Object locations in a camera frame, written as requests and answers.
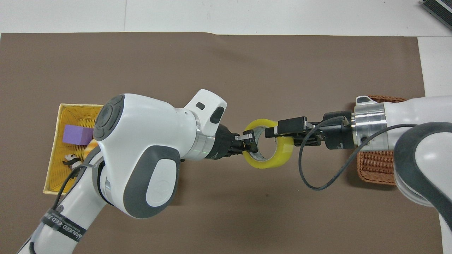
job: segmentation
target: yellow tape roll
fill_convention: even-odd
[[[259,147],[259,137],[265,131],[265,128],[275,127],[278,122],[268,119],[257,119],[252,121],[245,130],[253,130],[256,143]],[[276,168],[284,165],[292,155],[293,151],[293,139],[291,137],[277,137],[276,138],[276,150],[273,156],[266,159],[260,152],[249,153],[243,152],[245,160],[253,167],[258,169]]]

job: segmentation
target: brown wicker basket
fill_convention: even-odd
[[[376,102],[402,102],[404,98],[369,95]],[[393,151],[359,152],[356,157],[358,175],[370,183],[395,185]]]

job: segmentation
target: basket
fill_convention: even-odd
[[[376,102],[402,102],[404,98],[369,95]],[[395,185],[394,180],[394,152],[393,151],[370,151],[359,152],[356,157],[358,175],[370,183],[381,183]]]
[[[52,153],[47,169],[46,183],[43,192],[45,194],[57,194],[64,180],[71,172],[62,161],[64,156],[75,154],[82,161],[85,159],[83,151],[86,146],[63,143],[63,133],[66,124],[94,127],[94,122],[103,105],[89,104],[60,104],[58,118],[56,119],[55,137],[53,139]],[[70,190],[75,180],[71,179],[64,188],[63,194]]]

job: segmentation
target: cable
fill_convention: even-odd
[[[71,173],[67,176],[66,180],[64,180],[63,185],[60,188],[60,191],[58,192],[58,194],[56,195],[56,199],[55,202],[53,203],[52,206],[52,210],[56,210],[58,207],[58,203],[60,201],[61,195],[63,194],[64,191],[64,187],[66,187],[67,182],[69,182],[69,180],[76,174],[79,172],[80,168],[83,167],[92,167],[93,165],[91,164],[80,164],[78,166],[76,166],[75,168],[72,169]]]
[[[320,127],[325,126],[327,123],[332,122],[334,120],[338,120],[338,119],[342,119],[345,120],[346,117],[344,116],[339,116],[339,117],[333,117],[330,119],[327,119],[323,122],[320,122],[319,124],[317,124],[313,129],[311,129],[308,134],[305,136],[305,138],[303,139],[303,142],[301,143],[300,146],[300,153],[298,156],[298,170],[300,171],[300,176],[301,179],[303,180],[303,182],[306,184],[307,187],[313,189],[313,190],[323,190],[326,189],[327,187],[329,187],[343,172],[344,170],[350,165],[350,163],[355,159],[356,155],[358,155],[358,152],[365,146],[367,145],[372,139],[374,139],[375,137],[377,137],[378,135],[385,133],[387,131],[393,130],[393,129],[397,129],[397,128],[402,128],[402,127],[414,127],[416,126],[416,124],[410,124],[410,123],[404,123],[404,124],[398,124],[398,125],[394,125],[394,126],[390,126],[387,128],[384,128],[382,130],[379,130],[377,132],[375,132],[373,135],[371,135],[370,137],[368,137],[365,141],[363,141],[356,149],[355,151],[353,151],[353,153],[350,155],[350,157],[347,159],[347,161],[345,161],[345,164],[339,169],[339,171],[324,185],[320,186],[320,187],[314,187],[312,185],[310,185],[304,174],[303,174],[303,169],[301,168],[301,156],[303,154],[303,148],[306,145],[309,137],[316,132],[317,130],[320,129]]]

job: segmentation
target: yellow wicker basket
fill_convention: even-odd
[[[75,154],[77,157],[85,159],[83,151],[86,146],[72,145],[63,143],[63,133],[66,124],[94,127],[99,111],[103,105],[89,104],[60,104],[58,118],[56,120],[55,138],[53,140],[52,154],[50,155],[49,168],[47,170],[46,183],[44,185],[45,194],[57,194],[64,180],[71,172],[68,166],[62,161],[64,156]],[[74,179],[69,180],[64,188],[64,194],[74,184]]]

